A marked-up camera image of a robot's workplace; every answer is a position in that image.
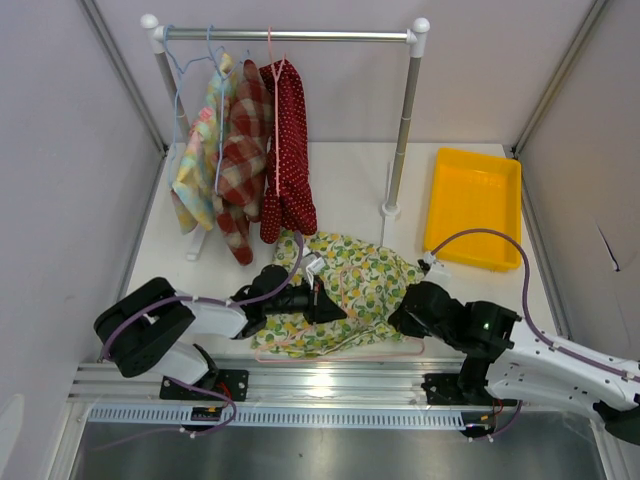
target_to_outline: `red polka dot garment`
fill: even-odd
[[[260,237],[266,243],[275,243],[280,228],[313,235],[318,229],[316,208],[309,186],[309,157],[307,155],[307,114],[304,104],[302,80],[288,60],[284,60],[278,79],[278,97],[271,65],[262,67],[260,75],[269,93],[278,102],[279,133],[279,191],[276,192],[276,129],[271,136],[267,154],[267,191],[262,206]],[[281,62],[276,62],[276,71]]]

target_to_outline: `pink hanger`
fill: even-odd
[[[284,61],[287,55],[282,56],[282,62],[280,62],[280,70],[276,74],[276,67],[273,62],[273,49],[271,46],[271,27],[267,30],[267,45],[269,47],[269,60],[271,61],[271,73],[273,74],[273,81],[275,84],[275,125],[276,125],[276,197],[280,197],[280,134],[278,132],[278,80],[280,80],[280,74],[282,73],[282,67],[284,67]]]

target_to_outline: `yellow tray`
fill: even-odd
[[[468,228],[492,228],[520,243],[521,188],[516,160],[441,148],[431,188],[425,250]],[[457,238],[440,250],[438,258],[502,272],[520,266],[513,245],[485,233]]]

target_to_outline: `rack pole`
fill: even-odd
[[[156,57],[156,62],[158,63],[158,68],[160,69],[160,74],[162,75],[164,86],[169,93],[171,105],[173,106],[174,102],[176,102],[176,115],[178,116],[178,122],[180,123],[182,139],[187,142],[189,140],[189,119],[187,118],[187,114],[184,111],[182,99],[179,95],[177,95],[178,87],[176,86],[176,82],[173,79],[171,65],[169,65],[169,59],[167,58],[167,53],[164,50],[164,45],[161,40],[157,40],[158,34],[160,38],[162,38],[163,27],[158,26],[158,19],[151,14],[143,15],[140,20],[140,25],[147,31],[147,35],[149,36],[151,48],[153,50],[154,56]]]
[[[398,207],[398,192],[400,191],[400,180],[402,179],[402,168],[404,167],[404,156],[407,151],[409,140],[409,128],[411,127],[411,114],[413,112],[413,102],[416,96],[418,85],[418,74],[420,72],[420,60],[424,55],[424,46],[427,41],[427,32],[430,25],[426,18],[418,18],[413,22],[411,31],[417,41],[411,45],[409,71],[407,73],[407,84],[404,89],[404,101],[402,103],[402,117],[400,117],[400,128],[398,130],[398,141],[396,143],[396,153],[393,159],[393,168],[389,187],[387,190],[387,200],[382,206],[382,212],[387,217],[395,217],[400,213]]]

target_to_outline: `crumpled fabric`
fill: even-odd
[[[324,258],[326,266],[319,275],[329,297],[347,312],[348,318],[315,325],[299,335],[309,326],[302,314],[273,315],[253,337],[252,348],[293,339],[267,350],[291,357],[318,357],[358,345],[404,338],[387,319],[402,302],[407,286],[424,277],[417,265],[407,263],[386,247],[344,235],[318,232],[306,237],[305,245]],[[293,234],[283,231],[274,263],[290,269],[297,254]],[[292,283],[299,285],[302,275],[298,272]]]

